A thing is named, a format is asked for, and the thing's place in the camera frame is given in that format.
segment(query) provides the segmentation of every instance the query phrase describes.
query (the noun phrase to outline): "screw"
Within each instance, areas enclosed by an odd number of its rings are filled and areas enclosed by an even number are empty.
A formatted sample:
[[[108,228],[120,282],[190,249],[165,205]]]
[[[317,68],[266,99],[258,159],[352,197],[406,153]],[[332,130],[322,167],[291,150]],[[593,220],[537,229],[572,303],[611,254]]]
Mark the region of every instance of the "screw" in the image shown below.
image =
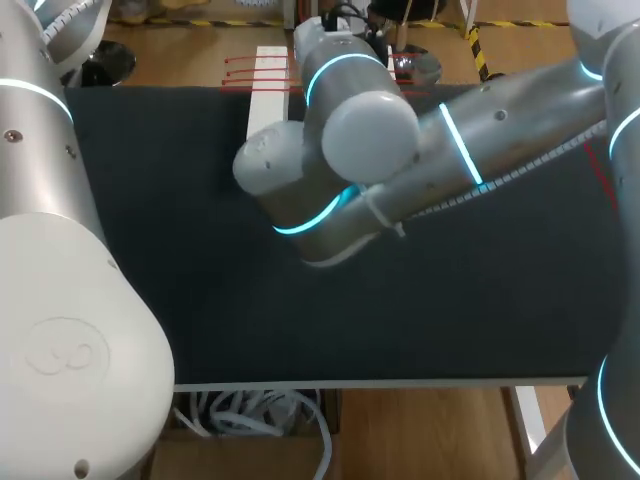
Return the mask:
[[[78,155],[76,155],[76,152],[73,151],[73,148],[71,148],[69,145],[67,145],[67,147],[65,148],[65,150],[67,151],[67,154],[73,159],[75,160]]]
[[[9,143],[21,142],[24,137],[17,130],[9,130],[4,133],[4,139]]]

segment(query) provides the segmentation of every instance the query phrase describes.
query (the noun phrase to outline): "robot logo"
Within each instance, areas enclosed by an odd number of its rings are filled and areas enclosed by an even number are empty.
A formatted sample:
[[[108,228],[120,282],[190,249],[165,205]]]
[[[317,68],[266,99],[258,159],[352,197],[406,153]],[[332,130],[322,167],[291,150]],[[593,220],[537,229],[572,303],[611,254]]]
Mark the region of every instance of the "robot logo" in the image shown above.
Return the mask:
[[[51,318],[36,323],[18,368],[23,384],[40,396],[69,401],[98,387],[109,368],[109,348],[90,323]]]

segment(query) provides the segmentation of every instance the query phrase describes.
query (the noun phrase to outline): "white wooden block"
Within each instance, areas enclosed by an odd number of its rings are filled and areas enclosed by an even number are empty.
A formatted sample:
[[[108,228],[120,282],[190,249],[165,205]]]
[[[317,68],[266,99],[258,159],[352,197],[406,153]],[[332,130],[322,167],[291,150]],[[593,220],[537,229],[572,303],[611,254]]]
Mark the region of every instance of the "white wooden block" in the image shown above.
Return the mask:
[[[287,47],[261,46],[258,47],[256,56],[247,138],[272,123],[286,120],[289,108]],[[282,81],[260,81],[260,79],[282,79]]]

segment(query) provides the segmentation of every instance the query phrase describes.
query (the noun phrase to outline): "table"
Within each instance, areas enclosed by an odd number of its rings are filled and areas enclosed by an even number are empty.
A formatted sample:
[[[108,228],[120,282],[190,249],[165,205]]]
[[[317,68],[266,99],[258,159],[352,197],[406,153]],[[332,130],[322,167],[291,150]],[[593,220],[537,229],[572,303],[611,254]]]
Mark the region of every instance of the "table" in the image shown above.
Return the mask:
[[[408,98],[425,112],[465,88]],[[109,246],[167,333],[178,390],[566,383],[615,339],[620,226],[580,149],[315,270],[233,179],[250,94],[67,94]]]

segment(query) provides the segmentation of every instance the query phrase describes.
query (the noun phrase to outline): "white cable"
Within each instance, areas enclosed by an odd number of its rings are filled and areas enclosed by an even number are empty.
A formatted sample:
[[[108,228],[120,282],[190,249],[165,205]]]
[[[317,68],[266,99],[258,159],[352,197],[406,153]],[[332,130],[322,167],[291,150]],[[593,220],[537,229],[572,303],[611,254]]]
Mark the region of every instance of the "white cable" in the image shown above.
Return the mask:
[[[56,17],[56,19],[49,24],[49,26],[45,29],[42,34],[42,39],[46,45],[49,45],[51,41],[69,24],[71,20],[84,12],[87,8],[93,7],[97,3],[100,3],[102,0],[81,0],[77,3],[74,3],[65,11],[63,11],[60,15]]]
[[[464,202],[472,200],[474,198],[479,197],[480,195],[484,195],[485,193],[492,192],[496,190],[498,187],[505,185],[506,183],[519,178],[520,176],[544,165],[545,163],[554,160],[561,155],[573,150],[580,145],[583,145],[588,140],[605,135],[607,132],[607,122],[606,120],[602,120],[601,122],[596,123],[588,130],[585,130],[577,137],[572,138],[566,143],[563,143],[559,147],[554,148],[548,153],[545,153],[541,157],[532,160],[523,166],[512,170],[508,173],[505,173],[501,177],[496,178],[495,180],[491,180],[489,182],[485,182],[482,185],[479,185],[477,188],[474,188],[470,192],[465,193],[464,195],[458,195],[457,197],[452,197],[450,199],[445,200],[437,205],[427,208],[421,212],[413,214],[409,218],[422,217],[424,215],[428,215],[434,212],[440,212],[442,210],[446,210],[447,208],[454,207],[456,205],[460,205]]]
[[[316,401],[313,401],[295,390],[240,390],[222,392],[211,402],[207,412],[208,393],[192,393],[189,396],[189,414],[184,415],[178,408],[174,414],[189,429],[203,438],[212,436],[276,436],[288,435],[295,420],[304,406],[310,410],[308,420],[316,419],[322,434],[324,452],[313,477],[322,480],[329,469],[333,446],[329,426],[320,408],[320,391],[316,390]],[[208,421],[214,428],[210,432],[202,425],[202,418],[208,413]]]

